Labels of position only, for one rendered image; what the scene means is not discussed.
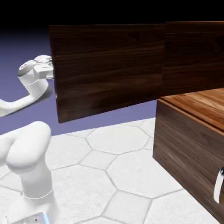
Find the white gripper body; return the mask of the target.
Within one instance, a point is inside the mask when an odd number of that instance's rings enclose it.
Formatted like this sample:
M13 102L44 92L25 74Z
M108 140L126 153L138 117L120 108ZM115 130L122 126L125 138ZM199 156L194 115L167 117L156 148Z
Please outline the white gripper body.
M53 79L53 64L43 63L35 65L34 77L37 79Z

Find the dark wood cabinet door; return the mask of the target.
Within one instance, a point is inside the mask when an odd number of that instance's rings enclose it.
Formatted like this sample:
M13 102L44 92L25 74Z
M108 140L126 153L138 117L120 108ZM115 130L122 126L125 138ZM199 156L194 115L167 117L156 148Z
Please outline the dark wood cabinet door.
M165 24L51 25L59 123L157 99Z
M153 158L224 224L224 182L221 203L213 198L217 174L224 167L224 132L159 99Z

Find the dark wood cabinet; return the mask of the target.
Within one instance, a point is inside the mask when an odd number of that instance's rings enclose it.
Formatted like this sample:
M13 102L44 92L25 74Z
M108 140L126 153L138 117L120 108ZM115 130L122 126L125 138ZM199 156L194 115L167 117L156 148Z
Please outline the dark wood cabinet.
M224 132L224 21L167 22L159 99Z

